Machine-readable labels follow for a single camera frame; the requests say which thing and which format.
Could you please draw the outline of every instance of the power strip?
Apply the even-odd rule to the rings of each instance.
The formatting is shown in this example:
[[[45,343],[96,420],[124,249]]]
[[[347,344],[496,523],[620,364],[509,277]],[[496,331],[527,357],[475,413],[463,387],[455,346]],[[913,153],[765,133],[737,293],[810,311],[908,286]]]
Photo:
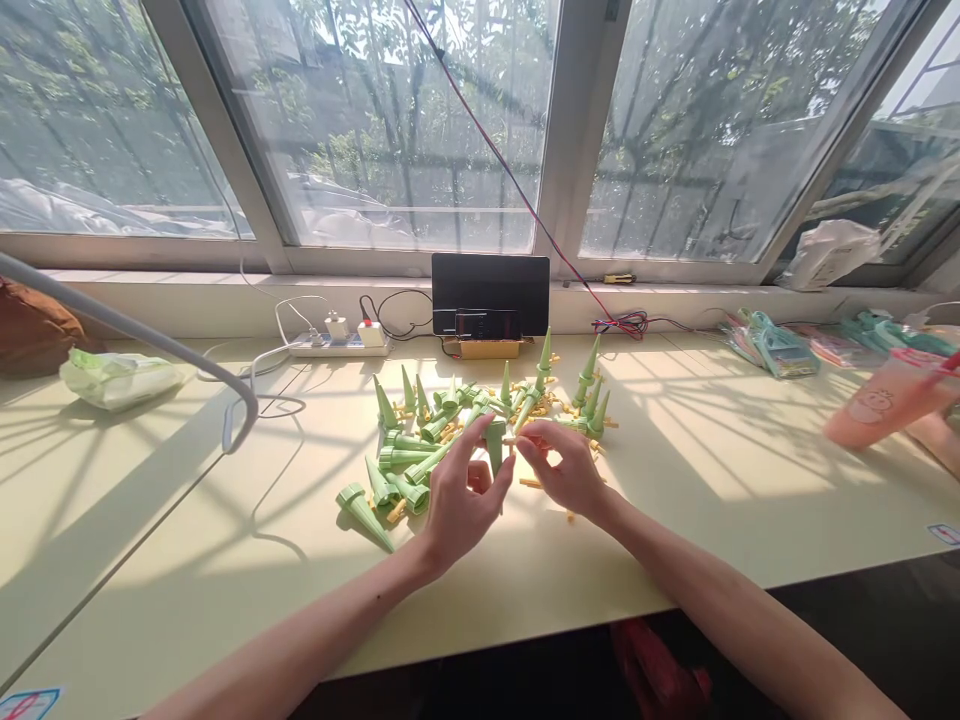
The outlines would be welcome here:
[[[320,333],[316,344],[310,333],[300,333],[295,342],[290,347],[294,357],[384,357],[390,352],[389,345],[367,347],[357,333],[347,335],[345,342],[334,342],[329,333]]]

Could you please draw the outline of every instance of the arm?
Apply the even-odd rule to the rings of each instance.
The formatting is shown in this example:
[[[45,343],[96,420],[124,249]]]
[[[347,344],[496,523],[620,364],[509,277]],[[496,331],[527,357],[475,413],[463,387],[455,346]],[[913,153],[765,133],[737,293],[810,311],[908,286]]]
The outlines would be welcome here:
[[[608,532],[754,685],[796,718],[904,718],[853,663],[722,560],[603,484],[586,439],[536,422],[517,449],[558,503]],[[546,460],[555,449],[556,467]]]
[[[943,416],[931,413],[907,425],[907,432],[960,479],[960,438]]]
[[[492,416],[473,423],[431,476],[422,533],[346,585],[255,637],[173,695],[143,720],[286,718],[313,687],[363,642],[406,597],[439,578],[499,517],[513,461],[490,479],[470,456]]]

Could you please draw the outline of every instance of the window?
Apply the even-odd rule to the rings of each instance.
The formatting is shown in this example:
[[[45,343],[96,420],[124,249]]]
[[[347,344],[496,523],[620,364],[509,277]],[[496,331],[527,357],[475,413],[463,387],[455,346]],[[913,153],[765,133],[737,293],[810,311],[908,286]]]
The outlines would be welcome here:
[[[581,255],[755,262],[886,4],[634,2]]]
[[[559,3],[422,3],[536,198]],[[529,252],[533,222],[401,0],[205,0],[222,92],[290,245]]]
[[[5,3],[0,250],[387,276],[553,255],[418,16],[586,277],[759,285],[832,217],[888,241],[852,284],[960,253],[960,0]]]
[[[899,282],[957,225],[960,211],[960,3],[952,3],[784,250],[822,220],[880,230],[884,251],[854,282]],[[899,272],[889,270],[899,268]]]
[[[0,18],[0,231],[249,234],[136,2],[3,3]]]

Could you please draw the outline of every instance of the glass pane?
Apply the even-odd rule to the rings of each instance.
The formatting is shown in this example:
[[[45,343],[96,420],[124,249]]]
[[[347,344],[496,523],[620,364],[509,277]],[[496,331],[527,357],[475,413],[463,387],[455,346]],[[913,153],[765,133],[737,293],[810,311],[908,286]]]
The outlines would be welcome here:
[[[883,0],[635,0],[581,257],[755,262]]]
[[[0,97],[0,231],[250,234],[137,2],[0,3]]]
[[[188,7],[287,242],[530,251],[532,219],[402,0]],[[534,202],[559,0],[418,7]]]
[[[846,218],[876,228],[886,245],[877,262],[903,265],[960,209],[960,0],[951,2],[891,87],[800,233]]]

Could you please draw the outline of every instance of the pink drink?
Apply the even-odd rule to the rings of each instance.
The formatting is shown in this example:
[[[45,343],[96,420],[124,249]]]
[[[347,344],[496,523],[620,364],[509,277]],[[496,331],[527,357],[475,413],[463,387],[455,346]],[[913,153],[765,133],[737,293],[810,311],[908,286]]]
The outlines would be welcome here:
[[[847,404],[824,426],[837,445],[863,450],[924,415],[960,399],[960,373],[943,370],[944,358],[895,348]]]

